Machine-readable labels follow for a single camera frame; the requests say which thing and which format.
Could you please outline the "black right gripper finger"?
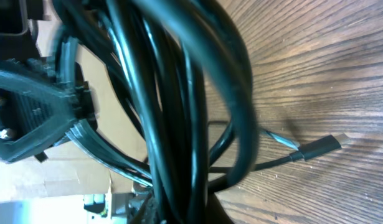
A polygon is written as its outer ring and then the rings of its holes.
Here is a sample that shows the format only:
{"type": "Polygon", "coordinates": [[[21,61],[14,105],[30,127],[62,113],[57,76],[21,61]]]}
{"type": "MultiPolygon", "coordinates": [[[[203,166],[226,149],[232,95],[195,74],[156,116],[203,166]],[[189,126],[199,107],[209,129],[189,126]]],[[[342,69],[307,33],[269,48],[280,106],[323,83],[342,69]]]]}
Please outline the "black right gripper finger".
{"type": "Polygon", "coordinates": [[[148,194],[131,217],[129,224],[157,224],[157,202],[153,194],[148,194]]]}

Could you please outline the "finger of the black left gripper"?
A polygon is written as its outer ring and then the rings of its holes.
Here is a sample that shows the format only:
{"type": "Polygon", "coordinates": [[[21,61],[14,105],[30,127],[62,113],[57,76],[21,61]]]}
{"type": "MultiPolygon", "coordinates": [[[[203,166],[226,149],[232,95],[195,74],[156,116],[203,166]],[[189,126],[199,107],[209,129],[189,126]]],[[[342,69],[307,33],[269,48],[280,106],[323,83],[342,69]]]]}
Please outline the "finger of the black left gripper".
{"type": "Polygon", "coordinates": [[[78,63],[65,73],[43,60],[0,60],[0,160],[46,160],[78,124],[96,130],[93,96],[78,63]]]}

